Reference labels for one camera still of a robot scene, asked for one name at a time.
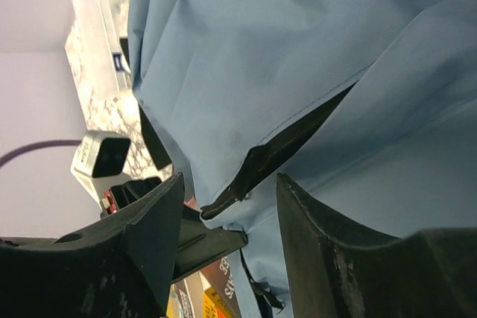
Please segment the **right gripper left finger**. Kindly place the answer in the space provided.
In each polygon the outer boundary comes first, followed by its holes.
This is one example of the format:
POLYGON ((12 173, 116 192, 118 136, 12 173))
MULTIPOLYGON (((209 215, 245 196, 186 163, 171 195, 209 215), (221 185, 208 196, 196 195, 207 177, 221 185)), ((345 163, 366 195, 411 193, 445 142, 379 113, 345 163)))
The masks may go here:
POLYGON ((180 233, 184 181, 54 240, 1 245, 3 317, 161 317, 180 233))

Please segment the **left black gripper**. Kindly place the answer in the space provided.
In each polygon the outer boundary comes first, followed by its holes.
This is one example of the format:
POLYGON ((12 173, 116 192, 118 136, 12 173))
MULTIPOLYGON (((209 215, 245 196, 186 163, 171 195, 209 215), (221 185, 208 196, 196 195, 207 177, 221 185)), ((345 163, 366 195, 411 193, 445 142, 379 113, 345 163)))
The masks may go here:
MULTIPOLYGON (((136 202, 161 183, 159 177, 149 177, 112 186, 100 199, 100 217, 114 214, 136 202)), ((184 205, 171 282, 183 280, 246 244, 247 237, 243 232, 221 227, 208 229, 200 219, 200 212, 184 205)))

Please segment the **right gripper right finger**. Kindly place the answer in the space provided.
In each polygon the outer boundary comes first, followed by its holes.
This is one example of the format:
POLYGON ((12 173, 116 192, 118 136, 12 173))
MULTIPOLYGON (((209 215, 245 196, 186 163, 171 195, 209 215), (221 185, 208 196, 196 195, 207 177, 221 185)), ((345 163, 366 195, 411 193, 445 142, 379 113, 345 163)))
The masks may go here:
POLYGON ((395 238, 319 202, 285 174, 277 209, 296 317, 474 317, 476 231, 395 238))

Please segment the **blue student backpack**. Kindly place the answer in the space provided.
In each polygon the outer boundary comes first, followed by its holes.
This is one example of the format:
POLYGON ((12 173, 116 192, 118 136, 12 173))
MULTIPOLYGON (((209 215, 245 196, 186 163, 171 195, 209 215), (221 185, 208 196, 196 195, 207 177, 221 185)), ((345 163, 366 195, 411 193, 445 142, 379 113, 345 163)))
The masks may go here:
POLYGON ((476 231, 476 0, 130 0, 133 93, 228 258, 243 317, 296 317, 285 174, 377 232, 476 231))

